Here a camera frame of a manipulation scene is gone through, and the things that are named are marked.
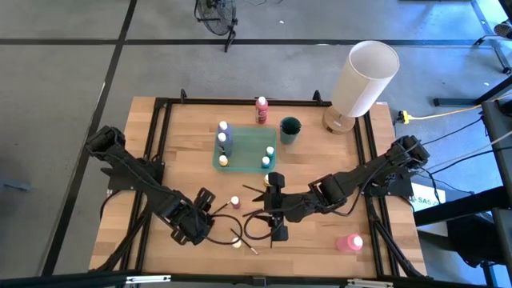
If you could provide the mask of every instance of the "white cable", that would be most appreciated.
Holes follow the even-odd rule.
[[[512,134],[512,131],[509,131],[507,134],[505,134],[505,135],[501,136],[500,138],[498,138],[498,139],[496,139],[496,140],[492,141],[491,143],[489,143],[489,144],[487,144],[487,145],[485,145],[485,146],[483,146],[483,147],[480,147],[480,148],[478,148],[478,149],[476,149],[476,150],[474,150],[474,151],[471,151],[471,152],[466,153],[466,154],[464,154],[464,155],[458,156],[458,157],[456,157],[456,158],[453,158],[453,159],[450,159],[450,160],[446,160],[446,161],[444,161],[444,162],[441,162],[441,163],[439,163],[439,164],[436,164],[436,165],[434,165],[434,166],[431,166],[431,167],[429,167],[429,168],[427,168],[427,169],[428,169],[428,170],[432,170],[432,168],[435,168],[435,167],[438,167],[438,166],[441,166],[441,165],[447,164],[448,162],[456,161],[456,160],[459,160],[459,159],[461,159],[461,158],[464,158],[464,157],[470,156],[471,154],[473,154],[473,153],[475,153],[475,152],[479,152],[480,150],[483,150],[483,149],[485,149],[485,148],[487,148],[487,147],[489,147],[489,146],[491,146],[491,145],[493,145],[493,144],[496,144],[496,143],[500,142],[501,140],[505,139],[505,138],[506,138],[507,136],[509,136],[510,134]]]

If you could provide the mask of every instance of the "table lamp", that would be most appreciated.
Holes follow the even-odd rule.
[[[323,114],[323,126],[333,134],[354,127],[398,72],[400,61],[393,48],[378,41],[363,41],[350,49],[333,95]]]

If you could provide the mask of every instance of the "wooden table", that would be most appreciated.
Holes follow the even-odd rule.
[[[141,157],[146,143],[147,131],[153,111],[154,98],[136,97],[133,100],[125,128],[126,148],[135,157]],[[322,107],[270,106],[265,127],[278,129],[281,119],[295,116],[302,123],[302,130],[295,143],[284,146],[278,143],[278,162],[275,171],[286,177],[285,193],[307,190],[307,184],[326,174],[349,171],[358,165],[358,152],[353,132],[334,135],[322,128]],[[394,140],[390,113],[387,104],[375,104],[370,111],[374,138],[379,154],[389,149]],[[222,173],[212,166],[214,138],[219,121],[228,121],[234,126],[258,126],[254,122],[253,106],[187,105],[174,104],[165,146],[166,169],[163,185],[180,190],[194,199],[201,187],[206,187],[217,197],[212,210],[237,195],[242,207],[234,210],[230,206],[223,213],[237,217],[262,208],[261,202],[251,200],[257,193],[242,187],[242,184],[264,190],[263,175],[253,173]],[[364,121],[361,119],[362,134]],[[157,125],[157,135],[161,129]],[[366,160],[370,152],[366,146]],[[346,211],[354,196],[338,211]],[[106,205],[101,221],[90,268],[104,263],[126,233],[133,191],[121,192]],[[361,277],[376,276],[370,243],[369,226],[364,199],[358,202],[354,213],[348,218],[334,214],[313,214],[300,223],[289,223],[290,239],[286,242],[270,240],[247,241],[259,252],[253,254],[246,246],[240,249],[215,245],[203,241],[198,246],[188,243],[180,246],[170,238],[170,228],[153,217],[150,226],[144,272],[167,274],[229,274],[267,276],[308,277]],[[388,197],[388,210],[393,236],[403,253],[417,270],[426,273],[416,225],[410,206],[400,198]],[[237,229],[232,220],[219,219],[210,232],[210,237],[230,241],[234,235],[230,228]],[[249,225],[252,235],[264,235],[269,227],[254,220]],[[357,253],[340,253],[334,247],[336,237],[358,233],[364,246]],[[389,273],[386,245],[381,240],[385,271]],[[134,267],[138,239],[135,239],[129,267]]]

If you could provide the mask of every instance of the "red bottle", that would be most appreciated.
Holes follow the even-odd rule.
[[[269,103],[265,97],[260,97],[256,100],[256,123],[265,124],[266,114],[269,109]]]

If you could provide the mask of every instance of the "yellow cable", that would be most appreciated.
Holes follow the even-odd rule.
[[[492,99],[492,100],[489,100],[489,101],[497,101],[497,100],[500,100],[500,99],[503,99],[505,98],[506,96],[510,96],[512,95],[512,93],[507,93],[507,94],[504,94],[503,96],[501,97],[498,97],[496,99]],[[410,114],[408,114],[408,118],[409,120],[425,120],[425,119],[431,119],[431,118],[436,118],[436,117],[442,117],[442,116],[447,116],[447,115],[451,115],[451,114],[456,114],[456,113],[460,113],[460,112],[466,112],[466,111],[469,111],[469,110],[473,110],[473,109],[477,109],[481,106],[482,104],[480,105],[476,105],[476,106],[473,106],[473,107],[470,107],[470,108],[465,108],[465,109],[460,109],[460,110],[455,110],[455,111],[451,111],[451,112],[446,112],[446,113],[442,113],[442,114],[435,114],[435,115],[430,115],[430,116],[424,116],[424,117],[415,117],[415,116],[412,116]]]

